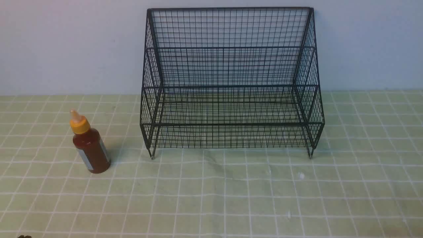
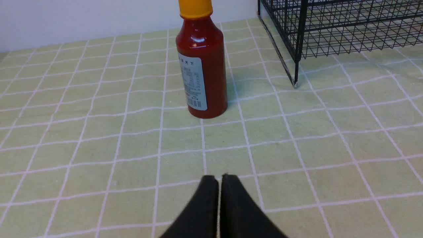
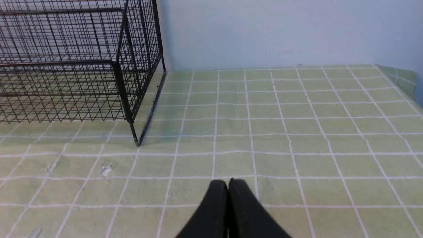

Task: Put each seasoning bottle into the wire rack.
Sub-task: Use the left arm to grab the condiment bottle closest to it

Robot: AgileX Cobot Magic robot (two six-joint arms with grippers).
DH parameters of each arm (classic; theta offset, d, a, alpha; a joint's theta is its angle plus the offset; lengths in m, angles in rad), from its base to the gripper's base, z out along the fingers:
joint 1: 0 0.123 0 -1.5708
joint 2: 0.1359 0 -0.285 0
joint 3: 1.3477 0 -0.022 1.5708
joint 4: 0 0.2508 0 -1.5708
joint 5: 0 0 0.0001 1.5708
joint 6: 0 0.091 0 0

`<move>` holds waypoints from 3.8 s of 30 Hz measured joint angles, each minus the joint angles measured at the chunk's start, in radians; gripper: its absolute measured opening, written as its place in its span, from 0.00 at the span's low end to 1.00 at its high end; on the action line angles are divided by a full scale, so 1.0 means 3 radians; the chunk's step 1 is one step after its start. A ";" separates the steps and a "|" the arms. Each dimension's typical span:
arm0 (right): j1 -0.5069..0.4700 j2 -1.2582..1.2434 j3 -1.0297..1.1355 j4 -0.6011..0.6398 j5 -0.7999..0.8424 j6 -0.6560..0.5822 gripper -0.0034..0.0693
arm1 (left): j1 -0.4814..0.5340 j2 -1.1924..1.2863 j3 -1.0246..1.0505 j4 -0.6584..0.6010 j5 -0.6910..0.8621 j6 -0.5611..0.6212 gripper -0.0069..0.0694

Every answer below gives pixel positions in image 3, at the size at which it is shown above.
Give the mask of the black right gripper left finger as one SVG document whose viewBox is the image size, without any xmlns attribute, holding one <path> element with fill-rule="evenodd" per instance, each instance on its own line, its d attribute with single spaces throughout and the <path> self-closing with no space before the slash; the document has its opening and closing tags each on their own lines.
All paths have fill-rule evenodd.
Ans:
<svg viewBox="0 0 423 238">
<path fill-rule="evenodd" d="M 176 236 L 177 238 L 226 238 L 228 187 L 222 180 L 210 182 L 207 191 L 190 217 Z"/>
</svg>

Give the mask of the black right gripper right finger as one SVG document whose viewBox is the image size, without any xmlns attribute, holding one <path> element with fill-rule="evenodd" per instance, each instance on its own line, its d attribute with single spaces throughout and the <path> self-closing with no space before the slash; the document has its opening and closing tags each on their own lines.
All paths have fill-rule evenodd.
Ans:
<svg viewBox="0 0 423 238">
<path fill-rule="evenodd" d="M 290 238 L 264 209 L 248 184 L 232 178 L 228 187 L 228 237 Z"/>
</svg>

